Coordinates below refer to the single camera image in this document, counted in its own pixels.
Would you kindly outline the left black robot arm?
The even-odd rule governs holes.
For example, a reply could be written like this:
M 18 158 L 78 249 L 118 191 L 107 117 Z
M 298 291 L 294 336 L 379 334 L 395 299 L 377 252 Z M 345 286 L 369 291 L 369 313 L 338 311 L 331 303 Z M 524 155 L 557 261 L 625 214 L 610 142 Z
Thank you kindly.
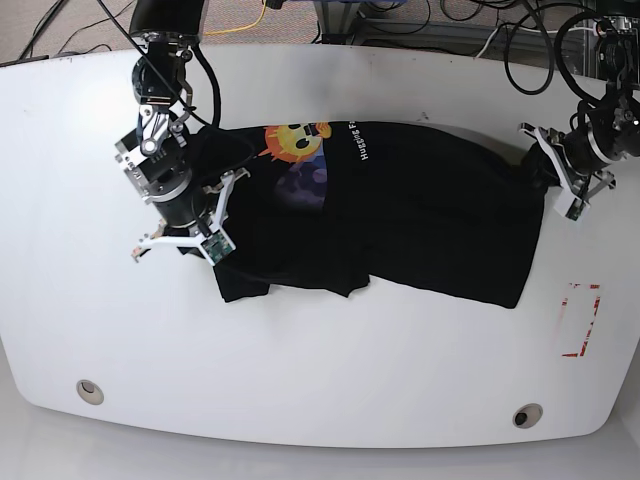
M 545 156 L 538 168 L 551 166 L 549 174 L 561 188 L 555 210 L 576 221 L 587 212 L 591 198 L 601 190 L 616 187 L 608 168 L 627 158 L 639 156 L 639 3 L 637 1 L 596 1 L 592 8 L 582 6 L 550 36 L 539 12 L 546 7 L 522 3 L 526 18 L 536 23 L 548 52 L 548 74 L 542 87 L 516 89 L 529 96 L 544 92 L 554 73 L 579 99 L 570 119 L 571 131 L 534 127 L 522 123 L 519 131 L 534 139 Z M 574 26 L 589 20 L 596 36 L 594 58 L 597 74 L 605 81 L 605 93 L 597 98 L 582 89 L 563 58 L 564 37 Z

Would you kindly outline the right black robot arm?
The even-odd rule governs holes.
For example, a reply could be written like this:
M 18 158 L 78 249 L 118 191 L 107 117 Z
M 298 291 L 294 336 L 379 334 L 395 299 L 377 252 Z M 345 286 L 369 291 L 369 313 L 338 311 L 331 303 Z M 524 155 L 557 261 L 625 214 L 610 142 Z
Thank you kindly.
M 140 55 L 131 74 L 138 116 L 116 145 L 116 161 L 161 216 L 157 231 L 138 241 L 134 259 L 169 246 L 215 266 L 236 248 L 223 224 L 236 182 L 249 174 L 247 162 L 199 171 L 196 139 L 187 126 L 195 108 L 186 65 L 197 60 L 213 93 L 213 117 L 202 131 L 232 136 L 220 127 L 219 83 L 200 47 L 207 8 L 205 1 L 139 1 L 123 31 Z

